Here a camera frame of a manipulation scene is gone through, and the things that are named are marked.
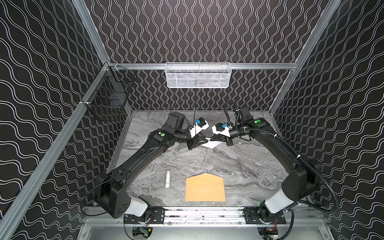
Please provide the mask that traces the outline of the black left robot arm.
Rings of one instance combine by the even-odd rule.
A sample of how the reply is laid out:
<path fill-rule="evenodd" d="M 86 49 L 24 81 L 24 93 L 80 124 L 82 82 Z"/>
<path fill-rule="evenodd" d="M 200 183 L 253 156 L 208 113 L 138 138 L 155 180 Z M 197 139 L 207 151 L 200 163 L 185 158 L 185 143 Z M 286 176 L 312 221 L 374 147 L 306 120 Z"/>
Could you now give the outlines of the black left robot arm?
<path fill-rule="evenodd" d="M 193 126 L 184 129 L 185 119 L 184 114 L 170 113 L 164 125 L 152 131 L 144 145 L 128 160 L 109 173 L 97 175 L 94 186 L 95 202 L 111 217 L 117 219 L 134 208 L 133 198 L 127 193 L 127 188 L 154 159 L 175 143 L 185 143 L 191 150 L 208 142 L 199 136 L 201 131 L 209 127 L 208 122 L 199 118 Z"/>

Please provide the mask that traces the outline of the white paper letter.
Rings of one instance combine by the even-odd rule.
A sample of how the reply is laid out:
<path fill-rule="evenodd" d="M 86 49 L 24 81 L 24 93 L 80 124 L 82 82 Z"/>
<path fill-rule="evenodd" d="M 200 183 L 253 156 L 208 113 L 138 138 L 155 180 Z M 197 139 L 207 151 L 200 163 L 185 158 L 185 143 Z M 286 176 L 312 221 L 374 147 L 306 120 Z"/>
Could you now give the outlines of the white paper letter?
<path fill-rule="evenodd" d="M 202 144 L 202 147 L 210 148 L 213 149 L 220 145 L 222 142 L 221 141 L 211 141 L 211 139 L 206 138 L 207 142 Z"/>

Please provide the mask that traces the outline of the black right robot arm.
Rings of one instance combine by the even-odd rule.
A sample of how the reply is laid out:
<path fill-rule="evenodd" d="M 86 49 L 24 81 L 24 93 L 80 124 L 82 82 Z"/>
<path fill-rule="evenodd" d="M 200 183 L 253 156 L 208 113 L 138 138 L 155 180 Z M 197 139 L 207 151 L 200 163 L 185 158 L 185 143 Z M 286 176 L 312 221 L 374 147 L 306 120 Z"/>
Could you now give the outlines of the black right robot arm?
<path fill-rule="evenodd" d="M 264 118 L 254 118 L 248 108 L 234 110 L 235 122 L 217 123 L 212 127 L 212 142 L 225 142 L 228 145 L 235 138 L 249 136 L 266 147 L 282 164 L 288 176 L 281 189 L 260 203 L 258 217 L 263 223 L 274 221 L 282 210 L 296 206 L 300 200 L 317 190 L 321 179 L 321 166 L 307 161 L 306 157 L 295 154 L 289 144 L 279 139 L 279 135 Z"/>

